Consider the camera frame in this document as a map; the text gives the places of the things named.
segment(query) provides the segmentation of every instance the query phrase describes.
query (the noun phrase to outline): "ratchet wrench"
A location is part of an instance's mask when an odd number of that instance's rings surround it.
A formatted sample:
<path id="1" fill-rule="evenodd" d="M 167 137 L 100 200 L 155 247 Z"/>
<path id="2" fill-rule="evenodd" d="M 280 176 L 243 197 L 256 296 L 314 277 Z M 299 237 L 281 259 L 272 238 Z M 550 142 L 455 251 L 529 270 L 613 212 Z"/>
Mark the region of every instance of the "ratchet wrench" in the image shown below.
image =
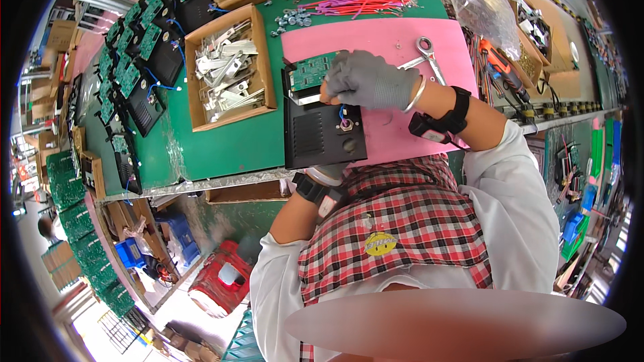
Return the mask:
<path id="1" fill-rule="evenodd" d="M 418 51 L 421 52 L 422 56 L 417 57 L 414 60 L 408 61 L 402 66 L 399 66 L 398 68 L 409 69 L 412 67 L 416 67 L 423 61 L 428 61 L 430 62 L 431 69 L 434 71 L 434 75 L 436 75 L 436 80 L 438 81 L 438 83 L 440 85 L 447 85 L 445 83 L 445 78 L 443 77 L 442 72 L 440 72 L 440 67 L 438 62 L 436 61 L 436 56 L 434 55 L 434 50 L 432 48 L 431 41 L 424 36 L 419 37 L 416 40 L 416 49 L 418 49 Z"/>

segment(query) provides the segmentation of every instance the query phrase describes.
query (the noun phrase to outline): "plaid shirt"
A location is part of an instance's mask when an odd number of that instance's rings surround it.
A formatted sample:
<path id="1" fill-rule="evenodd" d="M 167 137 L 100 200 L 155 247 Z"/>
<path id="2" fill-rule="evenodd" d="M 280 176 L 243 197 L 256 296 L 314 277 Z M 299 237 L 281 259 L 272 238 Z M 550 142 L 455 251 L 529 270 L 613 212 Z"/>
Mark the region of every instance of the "plaid shirt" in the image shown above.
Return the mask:
<path id="1" fill-rule="evenodd" d="M 299 258 L 305 306 L 320 296 L 388 270 L 454 265 L 477 288 L 491 288 L 483 232 L 471 200 L 457 191 L 447 155 L 346 169 L 351 202 L 314 233 Z M 300 343 L 300 361 L 313 346 Z"/>

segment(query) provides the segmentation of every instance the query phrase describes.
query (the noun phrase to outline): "gray work glove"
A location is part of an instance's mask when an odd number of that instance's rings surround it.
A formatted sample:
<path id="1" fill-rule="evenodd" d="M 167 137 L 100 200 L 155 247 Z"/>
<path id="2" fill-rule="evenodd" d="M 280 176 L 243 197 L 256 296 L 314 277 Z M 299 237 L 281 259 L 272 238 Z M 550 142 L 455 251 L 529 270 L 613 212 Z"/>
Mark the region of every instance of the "gray work glove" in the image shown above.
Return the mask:
<path id="1" fill-rule="evenodd" d="M 405 110 L 418 76 L 418 69 L 398 69 L 382 56 L 364 50 L 342 50 L 326 74 L 326 94 L 343 104 L 367 109 Z"/>

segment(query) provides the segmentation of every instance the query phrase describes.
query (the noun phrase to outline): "person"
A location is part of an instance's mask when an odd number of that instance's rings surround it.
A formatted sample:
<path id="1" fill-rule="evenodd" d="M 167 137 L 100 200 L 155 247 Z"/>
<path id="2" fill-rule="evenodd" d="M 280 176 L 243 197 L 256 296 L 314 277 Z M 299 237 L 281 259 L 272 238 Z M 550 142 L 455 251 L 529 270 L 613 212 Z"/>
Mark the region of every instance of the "person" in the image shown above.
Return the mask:
<path id="1" fill-rule="evenodd" d="M 559 223 L 536 159 L 517 124 L 463 91 L 369 52 L 342 51 L 334 59 L 321 86 L 327 103 L 400 110 L 412 104 L 437 120 L 468 103 L 458 132 L 471 149 L 463 163 L 467 185 L 457 187 L 445 154 L 349 167 L 342 176 L 307 169 L 318 184 L 340 178 L 350 200 L 316 226 L 321 208 L 298 186 L 261 239 L 250 287 L 267 362 L 340 357 L 301 344 L 283 327 L 315 302 L 417 288 L 552 291 Z"/>
<path id="2" fill-rule="evenodd" d="M 47 240 L 53 240 L 54 242 L 67 240 L 67 235 L 62 229 L 62 223 L 58 215 L 53 220 L 47 214 L 42 215 L 38 220 L 38 232 L 42 237 Z"/>

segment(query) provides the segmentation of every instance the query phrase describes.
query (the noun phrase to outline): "workbench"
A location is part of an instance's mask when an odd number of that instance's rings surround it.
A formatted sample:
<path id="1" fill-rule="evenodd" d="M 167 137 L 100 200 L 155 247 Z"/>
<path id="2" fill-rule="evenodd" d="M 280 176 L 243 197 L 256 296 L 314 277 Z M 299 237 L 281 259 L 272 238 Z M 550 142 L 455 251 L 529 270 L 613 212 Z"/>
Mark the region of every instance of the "workbench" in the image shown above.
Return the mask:
<path id="1" fill-rule="evenodd" d="M 284 106 L 280 70 L 284 67 L 281 39 L 270 36 L 276 29 L 274 19 L 286 8 L 295 8 L 294 0 L 272 0 L 272 4 L 257 5 L 265 26 L 270 68 L 278 109 L 236 123 L 194 133 L 188 108 L 185 71 L 177 80 L 182 91 L 166 92 L 160 96 L 167 110 L 143 139 L 134 136 L 135 151 L 141 166 L 141 197 L 184 193 L 200 189 L 236 186 L 276 180 L 292 176 L 284 165 Z M 310 3 L 320 0 L 303 0 Z M 395 17 L 395 15 L 361 15 L 358 19 Z M 419 0 L 419 7 L 409 8 L 403 17 L 447 19 L 440 0 Z M 350 16 L 314 16 L 313 25 L 350 20 Z M 111 144 L 101 121 L 93 114 L 100 109 L 97 100 L 90 104 L 85 118 L 88 150 L 103 161 L 106 200 L 138 197 L 125 193 L 120 186 Z"/>

